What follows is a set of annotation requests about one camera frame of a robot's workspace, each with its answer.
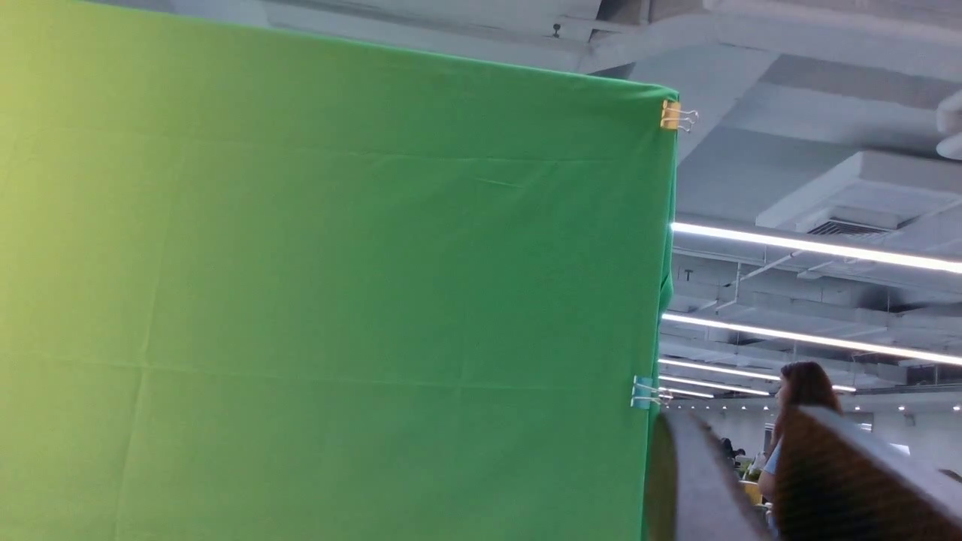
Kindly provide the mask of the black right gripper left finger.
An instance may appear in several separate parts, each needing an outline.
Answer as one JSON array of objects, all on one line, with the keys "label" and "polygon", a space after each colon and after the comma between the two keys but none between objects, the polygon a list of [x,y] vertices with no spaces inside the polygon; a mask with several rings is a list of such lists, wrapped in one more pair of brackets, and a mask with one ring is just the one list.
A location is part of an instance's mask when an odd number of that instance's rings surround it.
[{"label": "black right gripper left finger", "polygon": [[770,540],[772,534],[697,416],[654,421],[645,484],[647,540]]}]

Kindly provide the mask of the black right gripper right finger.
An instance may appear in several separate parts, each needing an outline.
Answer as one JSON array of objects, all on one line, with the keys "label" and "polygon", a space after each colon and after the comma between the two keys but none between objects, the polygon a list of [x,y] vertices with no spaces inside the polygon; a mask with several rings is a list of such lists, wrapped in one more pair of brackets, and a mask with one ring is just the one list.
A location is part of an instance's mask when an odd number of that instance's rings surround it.
[{"label": "black right gripper right finger", "polygon": [[958,540],[958,480],[833,411],[785,419],[774,488],[781,540]]}]

